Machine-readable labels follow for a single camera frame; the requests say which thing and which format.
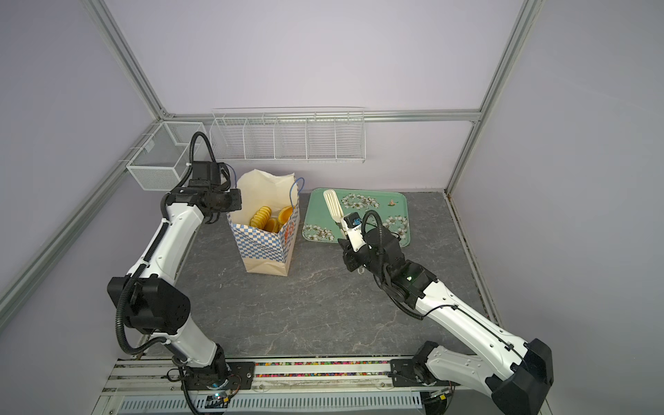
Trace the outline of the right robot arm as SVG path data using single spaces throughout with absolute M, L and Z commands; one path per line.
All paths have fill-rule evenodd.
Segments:
M 492 323 L 468 306 L 435 274 L 405 258 L 399 238 L 377 212 L 352 213 L 337 221 L 344 264 L 363 268 L 408 316 L 429 319 L 470 350 L 466 356 L 432 341 L 413 356 L 413 377 L 425 385 L 447 381 L 491 397 L 504 414 L 537 414 L 553 385 L 553 352 Z

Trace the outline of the orange round fake bread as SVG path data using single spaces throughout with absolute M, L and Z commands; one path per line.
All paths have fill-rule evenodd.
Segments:
M 288 223 L 288 221 L 290 221 L 290 218 L 292 217 L 292 213 L 293 213 L 293 207 L 292 206 L 284 207 L 283 209 L 281 209 L 279 211 L 278 217 L 277 217 L 278 224 L 281 227 L 285 226 Z

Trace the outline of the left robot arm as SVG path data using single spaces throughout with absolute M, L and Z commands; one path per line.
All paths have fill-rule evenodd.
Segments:
M 126 275 L 109 281 L 107 293 L 116 308 L 114 332 L 124 353 L 137 356 L 162 345 L 182 376 L 199 375 L 221 389 L 231 376 L 225 353 L 195 323 L 191 301 L 176 288 L 176 277 L 200 227 L 240 210 L 242 200 L 228 166 L 213 152 L 206 160 L 196 159 L 199 143 L 212 147 L 206 133 L 193 134 L 186 171 L 161 199 L 161 220 L 150 244 Z

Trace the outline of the ridged yellow fake bread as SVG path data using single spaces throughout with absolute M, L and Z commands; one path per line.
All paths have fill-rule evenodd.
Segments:
M 253 228 L 264 229 L 271 219 L 271 208 L 263 206 L 250 219 L 249 225 Z

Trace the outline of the blue checkered paper bag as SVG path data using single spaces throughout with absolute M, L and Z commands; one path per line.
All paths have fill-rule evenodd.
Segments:
M 246 271 L 285 277 L 291 267 L 304 178 L 254 169 L 240 177 L 242 209 L 228 215 Z

